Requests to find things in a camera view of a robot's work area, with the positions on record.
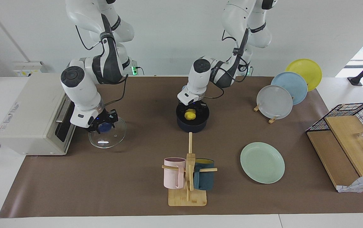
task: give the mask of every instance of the yellow toy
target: yellow toy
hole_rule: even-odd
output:
[[[194,120],[196,118],[196,110],[191,108],[187,109],[184,113],[184,118],[188,121]]]

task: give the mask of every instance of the dark green mug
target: dark green mug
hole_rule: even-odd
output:
[[[200,172],[200,169],[214,168],[214,161],[206,158],[197,158],[194,165],[194,188],[211,190],[214,186],[214,172]]]

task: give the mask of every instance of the green light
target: green light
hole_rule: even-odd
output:
[[[137,75],[138,74],[138,71],[137,71],[137,69],[134,66],[132,67],[132,73],[134,75]]]

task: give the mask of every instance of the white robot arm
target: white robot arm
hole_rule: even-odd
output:
[[[266,10],[271,9],[276,2],[277,0],[228,1],[222,13],[222,26],[235,41],[240,40],[241,45],[234,48],[233,55],[227,62],[208,56],[195,61],[190,69],[187,86],[177,95],[180,102],[189,105],[202,100],[209,81],[219,88],[229,87],[236,81],[239,73],[237,69],[248,69],[252,56],[250,45],[265,48],[271,41],[265,15]],[[199,65],[210,65],[210,68],[200,68]]]
[[[123,69],[131,62],[125,47],[117,42],[133,39],[132,26],[118,16],[112,7],[115,0],[66,0],[68,17],[78,27],[89,30],[102,43],[98,56],[73,59],[61,74],[61,84],[74,102],[70,122],[88,131],[98,131],[100,123],[114,123],[95,84],[123,82]]]

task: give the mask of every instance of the blue object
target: blue object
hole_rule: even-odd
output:
[[[194,166],[194,188],[211,190],[214,186],[214,172],[200,172],[200,169],[214,168],[214,161],[206,158],[197,158]]]
[[[307,96],[307,83],[299,74],[286,71],[279,73],[271,85],[281,86],[293,97],[293,105],[300,104]]]
[[[102,123],[99,125],[99,131],[100,132],[109,132],[111,130],[112,126],[110,123]]]

